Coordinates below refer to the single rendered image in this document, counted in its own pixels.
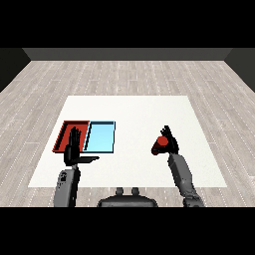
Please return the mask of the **light blue shallow open box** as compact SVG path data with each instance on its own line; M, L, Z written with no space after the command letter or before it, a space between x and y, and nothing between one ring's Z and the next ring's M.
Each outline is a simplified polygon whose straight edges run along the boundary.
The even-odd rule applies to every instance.
M116 123L92 121L84 141L83 153L113 153Z

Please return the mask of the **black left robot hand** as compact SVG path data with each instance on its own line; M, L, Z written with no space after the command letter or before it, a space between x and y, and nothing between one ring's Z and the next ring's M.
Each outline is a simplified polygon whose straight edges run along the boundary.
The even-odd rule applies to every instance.
M66 166L73 166L79 163L91 163L99 159L98 156L80 156L81 132L73 127L69 135L69 143L64 151L64 163Z

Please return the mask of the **red shallow open box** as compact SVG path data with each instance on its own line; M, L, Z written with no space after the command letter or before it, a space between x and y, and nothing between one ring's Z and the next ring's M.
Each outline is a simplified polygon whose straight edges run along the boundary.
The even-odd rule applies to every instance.
M52 149L54 153L63 153L65 151L66 145L69 143L69 136L72 128L77 128L80 135L80 153L83 153L85 139L87 131L89 129L89 121L64 121L58 137L56 139L55 145Z

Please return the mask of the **dark grey robot body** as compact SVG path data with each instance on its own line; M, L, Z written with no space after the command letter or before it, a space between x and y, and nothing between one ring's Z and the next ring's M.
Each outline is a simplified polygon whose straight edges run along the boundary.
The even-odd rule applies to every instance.
M154 199L141 196L137 187L131 189L131 195L124 195L124 189L118 187L116 194L98 203L98 207L157 207Z

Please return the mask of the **small red can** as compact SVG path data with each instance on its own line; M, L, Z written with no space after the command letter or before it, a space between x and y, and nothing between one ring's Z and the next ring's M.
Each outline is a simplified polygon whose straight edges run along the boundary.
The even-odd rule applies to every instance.
M159 136L151 148L151 153L153 155L158 155L159 153L166 153L167 145L168 145L167 138L163 135Z

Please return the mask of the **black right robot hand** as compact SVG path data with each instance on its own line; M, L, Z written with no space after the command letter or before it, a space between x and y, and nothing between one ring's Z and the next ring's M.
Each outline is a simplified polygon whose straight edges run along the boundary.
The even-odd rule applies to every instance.
M179 147L176 138L172 135L169 126L165 126L161 131L161 135L165 136L168 140L167 152L178 154Z

